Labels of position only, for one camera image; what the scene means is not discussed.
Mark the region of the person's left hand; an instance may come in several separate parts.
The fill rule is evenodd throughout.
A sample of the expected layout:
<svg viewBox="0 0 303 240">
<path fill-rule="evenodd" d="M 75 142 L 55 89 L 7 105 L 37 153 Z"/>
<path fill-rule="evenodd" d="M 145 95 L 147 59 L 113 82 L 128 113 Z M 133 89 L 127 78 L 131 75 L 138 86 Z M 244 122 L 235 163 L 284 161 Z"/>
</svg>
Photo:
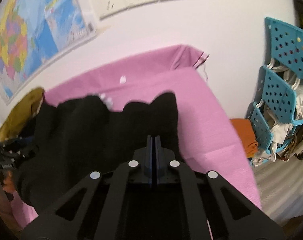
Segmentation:
<svg viewBox="0 0 303 240">
<path fill-rule="evenodd" d="M 2 189 L 7 193 L 13 194 L 15 192 L 15 186 L 12 171 L 6 171 L 5 174 L 2 173 L 1 175 L 0 184 L 2 185 Z"/>
</svg>

